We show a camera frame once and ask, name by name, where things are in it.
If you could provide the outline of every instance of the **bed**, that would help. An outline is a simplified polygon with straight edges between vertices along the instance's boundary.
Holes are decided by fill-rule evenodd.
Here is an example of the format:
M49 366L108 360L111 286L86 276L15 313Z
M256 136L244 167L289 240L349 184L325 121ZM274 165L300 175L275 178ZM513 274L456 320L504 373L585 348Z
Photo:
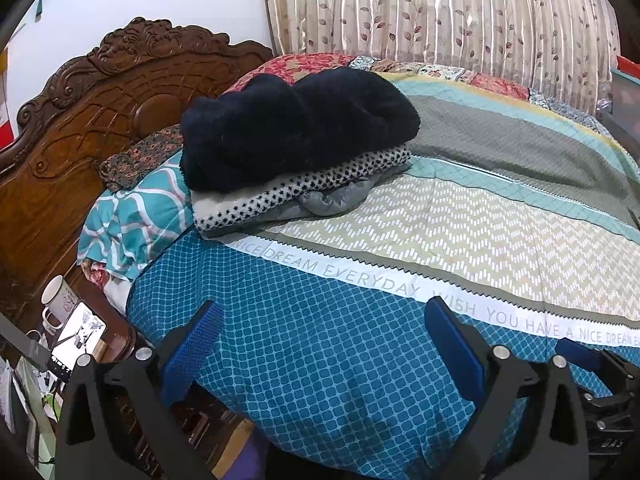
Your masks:
M36 325L40 295L63 274L84 280L77 242L104 189L100 163L179 122L194 96L217 96L271 59L253 41L167 20L132 20L86 56L66 62L18 112L18 139L0 153L0 310Z
M0 217L16 233L2 240L8 272L15 290L36 283L15 302L18 324L49 276L84 279L74 264L91 257L78 238L104 191L98 162L177 123L195 94L238 90L262 71L293 83L348 65L391 81L420 112L411 168L338 217L213 240L185 220L152 261L127 267L129 320L157 342L217 301L225 329L198 382L281 449L377 478L428 476L473 411L425 332L432 296L520 357L547 359L569 336L640 360L640 170L591 116L463 68L270 57L139 18L22 108L0 188L15 204ZM122 266L100 263L93 271L110 276Z

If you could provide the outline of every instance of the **black mechanical clamp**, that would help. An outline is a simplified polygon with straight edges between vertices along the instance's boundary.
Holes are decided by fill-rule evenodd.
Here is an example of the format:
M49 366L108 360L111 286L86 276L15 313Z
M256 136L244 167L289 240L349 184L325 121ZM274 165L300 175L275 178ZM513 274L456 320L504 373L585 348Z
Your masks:
M546 363L521 360L505 346L490 347L440 297L427 302L424 321L460 395L476 405L435 479L588 480L603 472L603 456L610 474L623 474L612 455L640 455L631 442L640 428L629 415L640 378L635 365L568 339L558 342ZM596 398L577 386L568 362L595 372L613 395ZM490 459L518 398L527 405L507 459L496 467Z
M205 302L190 322L155 348L112 364L89 354L76 361L58 427L56 477L148 480L136 467L115 399L129 396L143 434L167 480L215 480L168 411L197 377L222 328L222 311Z
M640 478L640 369L610 351L567 339L546 363L489 346L460 323L440 297L424 322L460 395L475 403L434 480L626 480ZM122 391L167 480L211 480L167 408L184 398L222 329L222 311L206 302L190 323L153 350L115 364L78 359L65 391L56 475L64 480L147 480L114 403ZM595 397L575 384L568 362L594 372L609 388ZM516 399L527 404L504 463L492 461Z

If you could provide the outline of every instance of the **purple object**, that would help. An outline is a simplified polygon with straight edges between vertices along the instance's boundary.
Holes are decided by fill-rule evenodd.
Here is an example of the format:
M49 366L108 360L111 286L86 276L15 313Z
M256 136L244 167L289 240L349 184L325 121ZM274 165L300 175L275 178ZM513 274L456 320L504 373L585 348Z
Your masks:
M264 480L269 441L254 428L242 451L220 480Z

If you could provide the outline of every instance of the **wooden headboard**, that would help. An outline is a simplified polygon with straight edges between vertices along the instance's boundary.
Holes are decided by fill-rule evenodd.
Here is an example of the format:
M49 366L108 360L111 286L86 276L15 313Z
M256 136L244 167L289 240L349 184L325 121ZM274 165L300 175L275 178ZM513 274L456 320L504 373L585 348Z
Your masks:
M32 328L44 285L79 272L78 236L104 191L105 158L271 57L254 41L230 46L227 34L136 18L60 67L20 108L20 136L0 152L0 312Z

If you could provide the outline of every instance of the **red floral pillow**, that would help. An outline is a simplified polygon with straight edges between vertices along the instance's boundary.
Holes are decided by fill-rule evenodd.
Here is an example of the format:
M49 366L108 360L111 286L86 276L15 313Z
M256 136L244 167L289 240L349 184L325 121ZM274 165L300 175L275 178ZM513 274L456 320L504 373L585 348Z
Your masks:
M520 101L529 100L529 89L519 85L516 82L495 77L492 75L478 73L471 80L471 86L477 86L497 94L506 95L507 97L513 97Z
M256 74L273 74L291 85L297 80L302 79L305 75L315 74L327 68L348 65L354 58L355 56L347 56L346 54L329 54L325 52L316 52L314 54L286 54L284 56L274 57L255 70L244 74L238 81L231 85L227 92L241 90Z

